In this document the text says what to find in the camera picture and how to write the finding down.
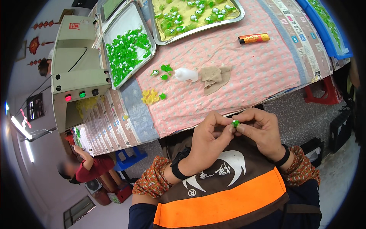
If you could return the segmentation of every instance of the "red button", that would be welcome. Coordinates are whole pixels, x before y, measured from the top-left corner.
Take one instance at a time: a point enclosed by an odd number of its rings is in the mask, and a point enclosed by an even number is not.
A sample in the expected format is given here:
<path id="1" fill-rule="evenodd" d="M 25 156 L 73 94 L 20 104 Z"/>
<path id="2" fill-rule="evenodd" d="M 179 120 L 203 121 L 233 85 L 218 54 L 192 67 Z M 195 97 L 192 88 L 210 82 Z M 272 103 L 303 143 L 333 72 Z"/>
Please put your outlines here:
<path id="1" fill-rule="evenodd" d="M 66 97 L 65 97 L 65 101 L 66 102 L 68 102 L 68 101 L 70 101 L 71 100 L 71 95 L 67 95 Z"/>

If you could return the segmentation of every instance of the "window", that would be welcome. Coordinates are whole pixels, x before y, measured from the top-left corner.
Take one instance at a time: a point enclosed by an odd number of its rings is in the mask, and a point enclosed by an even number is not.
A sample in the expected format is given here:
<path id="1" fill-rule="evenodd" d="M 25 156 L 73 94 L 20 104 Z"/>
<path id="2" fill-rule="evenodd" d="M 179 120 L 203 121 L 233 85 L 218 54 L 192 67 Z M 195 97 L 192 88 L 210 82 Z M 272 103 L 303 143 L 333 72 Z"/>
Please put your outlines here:
<path id="1" fill-rule="evenodd" d="M 45 116 L 43 111 L 43 96 L 42 93 L 29 97 L 27 99 L 27 118 L 31 122 L 39 117 Z"/>
<path id="2" fill-rule="evenodd" d="M 94 208 L 95 204 L 89 196 L 86 196 L 84 199 L 80 200 L 77 204 L 64 212 L 65 229 L 68 229 L 74 225 L 77 221 L 79 221 L 79 219 L 83 218 Z"/>

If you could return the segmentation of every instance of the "fingernail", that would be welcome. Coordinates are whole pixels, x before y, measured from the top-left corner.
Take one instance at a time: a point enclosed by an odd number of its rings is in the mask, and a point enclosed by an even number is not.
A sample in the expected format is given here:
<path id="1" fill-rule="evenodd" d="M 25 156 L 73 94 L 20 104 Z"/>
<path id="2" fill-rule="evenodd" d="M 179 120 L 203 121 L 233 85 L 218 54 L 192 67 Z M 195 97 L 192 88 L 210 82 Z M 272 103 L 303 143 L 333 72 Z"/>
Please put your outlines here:
<path id="1" fill-rule="evenodd" d="M 244 132 L 244 124 L 239 124 L 237 127 L 236 127 L 236 130 L 243 133 Z"/>

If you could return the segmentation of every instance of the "orange strap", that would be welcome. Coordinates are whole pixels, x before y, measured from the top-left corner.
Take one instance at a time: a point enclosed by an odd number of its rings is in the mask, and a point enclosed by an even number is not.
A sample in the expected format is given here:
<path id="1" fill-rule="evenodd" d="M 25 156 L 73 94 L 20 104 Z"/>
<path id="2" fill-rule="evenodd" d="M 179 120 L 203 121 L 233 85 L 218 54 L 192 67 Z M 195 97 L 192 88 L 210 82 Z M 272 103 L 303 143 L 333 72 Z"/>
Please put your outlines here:
<path id="1" fill-rule="evenodd" d="M 166 204 L 159 203 L 154 224 L 165 228 L 215 224 L 260 209 L 285 192 L 282 177 L 274 168 L 230 190 Z"/>

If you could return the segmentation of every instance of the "black button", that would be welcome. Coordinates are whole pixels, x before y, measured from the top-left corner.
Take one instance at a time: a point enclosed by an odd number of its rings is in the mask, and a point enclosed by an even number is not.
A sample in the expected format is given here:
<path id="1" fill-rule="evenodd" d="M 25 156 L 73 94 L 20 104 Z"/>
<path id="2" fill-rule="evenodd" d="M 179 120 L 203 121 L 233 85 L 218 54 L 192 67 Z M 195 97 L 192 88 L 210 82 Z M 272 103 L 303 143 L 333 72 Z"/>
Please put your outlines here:
<path id="1" fill-rule="evenodd" d="M 97 96 L 99 94 L 98 88 L 91 91 L 93 96 Z"/>

